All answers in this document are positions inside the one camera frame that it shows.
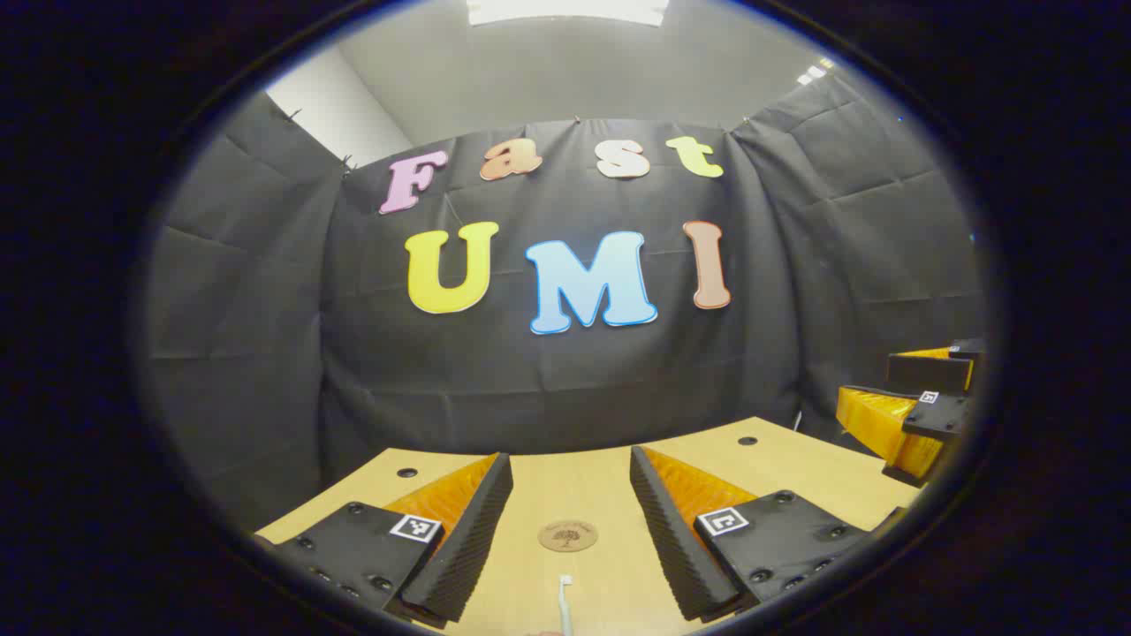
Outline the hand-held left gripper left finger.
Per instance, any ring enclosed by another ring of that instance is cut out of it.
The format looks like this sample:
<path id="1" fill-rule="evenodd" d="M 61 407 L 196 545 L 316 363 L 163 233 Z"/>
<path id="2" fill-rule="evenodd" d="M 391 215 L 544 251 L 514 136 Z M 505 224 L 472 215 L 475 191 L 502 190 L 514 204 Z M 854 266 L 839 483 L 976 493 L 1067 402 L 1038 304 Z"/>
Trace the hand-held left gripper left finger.
<path id="1" fill-rule="evenodd" d="M 280 574 L 360 627 L 460 621 L 512 495 L 512 459 L 379 452 L 257 531 Z"/>

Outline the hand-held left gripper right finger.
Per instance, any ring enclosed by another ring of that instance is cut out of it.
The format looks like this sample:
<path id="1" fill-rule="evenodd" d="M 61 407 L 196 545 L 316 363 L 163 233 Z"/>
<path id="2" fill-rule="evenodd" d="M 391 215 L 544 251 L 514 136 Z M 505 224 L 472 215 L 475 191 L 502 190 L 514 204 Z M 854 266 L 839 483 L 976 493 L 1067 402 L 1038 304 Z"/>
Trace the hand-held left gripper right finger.
<path id="1" fill-rule="evenodd" d="M 905 512 L 866 531 L 788 488 L 751 495 L 644 446 L 631 448 L 629 480 L 679 611 L 703 624 L 803 587 Z"/>

